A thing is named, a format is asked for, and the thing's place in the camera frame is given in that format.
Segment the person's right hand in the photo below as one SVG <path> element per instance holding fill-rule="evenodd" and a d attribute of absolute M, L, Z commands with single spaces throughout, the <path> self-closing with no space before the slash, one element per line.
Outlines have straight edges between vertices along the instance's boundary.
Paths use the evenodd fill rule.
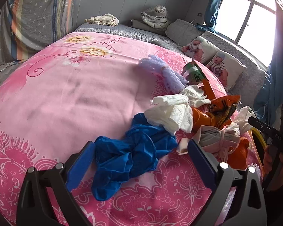
<path fill-rule="evenodd" d="M 266 191 L 276 191 L 283 186 L 283 153 L 273 145 L 268 145 L 264 150 L 263 169 Z"/>

